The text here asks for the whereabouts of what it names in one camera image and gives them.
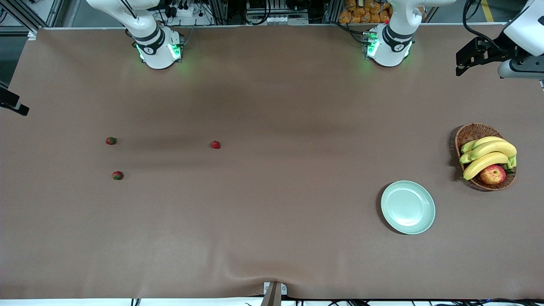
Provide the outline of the orange snack pile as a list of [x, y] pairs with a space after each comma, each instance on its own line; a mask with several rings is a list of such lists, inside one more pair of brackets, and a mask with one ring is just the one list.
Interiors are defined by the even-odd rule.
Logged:
[[387, 0], [343, 0], [338, 23], [388, 23], [393, 7]]

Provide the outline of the brown table mat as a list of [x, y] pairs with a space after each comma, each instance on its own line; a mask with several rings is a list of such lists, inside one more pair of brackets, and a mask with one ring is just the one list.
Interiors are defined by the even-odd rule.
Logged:
[[[544, 300], [544, 91], [496, 62], [457, 77], [470, 39], [424, 25], [383, 68], [335, 26], [197, 28], [153, 70], [123, 30], [39, 31], [9, 86], [30, 111], [0, 110], [0, 299], [278, 281], [302, 299]], [[509, 188], [464, 180], [470, 123], [516, 147]], [[434, 200], [422, 234], [382, 216], [401, 180]]]

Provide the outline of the brown wicker basket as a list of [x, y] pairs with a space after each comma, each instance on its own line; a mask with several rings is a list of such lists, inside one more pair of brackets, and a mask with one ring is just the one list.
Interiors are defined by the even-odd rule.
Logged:
[[[457, 154], [457, 157], [460, 157], [460, 148], [462, 145], [469, 141], [474, 141], [479, 138], [483, 137], [499, 137], [505, 138], [493, 127], [481, 124], [481, 123], [470, 123], [466, 124], [464, 126], [461, 126], [459, 130], [457, 130], [457, 133], [454, 137], [454, 148]], [[505, 190], [506, 188], [509, 188], [515, 182], [516, 178], [516, 170], [513, 172], [507, 173], [507, 178], [498, 185], [487, 185], [484, 184], [479, 178], [479, 176], [475, 177], [472, 180], [469, 180], [467, 182], [470, 182], [475, 188], [478, 188], [479, 190]]]

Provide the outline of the white power strip with plugs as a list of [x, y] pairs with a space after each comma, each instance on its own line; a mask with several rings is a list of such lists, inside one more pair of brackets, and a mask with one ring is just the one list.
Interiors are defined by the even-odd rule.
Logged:
[[212, 26], [215, 17], [204, 0], [164, 0], [159, 17], [167, 26]]

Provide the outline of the pale green round plate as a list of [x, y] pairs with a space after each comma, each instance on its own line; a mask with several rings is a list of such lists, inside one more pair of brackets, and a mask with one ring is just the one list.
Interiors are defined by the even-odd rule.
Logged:
[[387, 224], [404, 235], [424, 233], [436, 217], [431, 194], [422, 185], [408, 180], [392, 182], [384, 189], [380, 210]]

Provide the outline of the red yellow apple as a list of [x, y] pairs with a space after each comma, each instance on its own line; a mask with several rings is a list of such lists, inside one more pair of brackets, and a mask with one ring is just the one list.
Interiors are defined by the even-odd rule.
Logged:
[[479, 173], [479, 178], [484, 184], [498, 185], [507, 178], [507, 173], [501, 165], [493, 164], [483, 169]]

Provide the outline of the grey aluminium frame profile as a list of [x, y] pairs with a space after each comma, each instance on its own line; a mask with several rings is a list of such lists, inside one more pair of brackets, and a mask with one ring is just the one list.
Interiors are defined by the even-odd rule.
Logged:
[[31, 28], [53, 27], [66, 0], [0, 0], [0, 8], [19, 24]]

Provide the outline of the yellow banana bunch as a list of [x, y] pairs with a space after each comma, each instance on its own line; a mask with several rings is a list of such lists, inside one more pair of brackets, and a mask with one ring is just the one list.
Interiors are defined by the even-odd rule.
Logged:
[[459, 163], [464, 167], [466, 181], [497, 170], [502, 182], [508, 172], [517, 169], [517, 149], [503, 138], [483, 137], [461, 146]]

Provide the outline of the white socket strip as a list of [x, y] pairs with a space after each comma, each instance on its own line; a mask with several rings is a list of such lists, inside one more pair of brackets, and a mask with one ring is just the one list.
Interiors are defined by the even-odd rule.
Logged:
[[247, 15], [245, 19], [248, 24], [264, 26], [295, 26], [310, 23], [306, 15], [271, 15], [266, 19], [265, 17], [264, 15]]

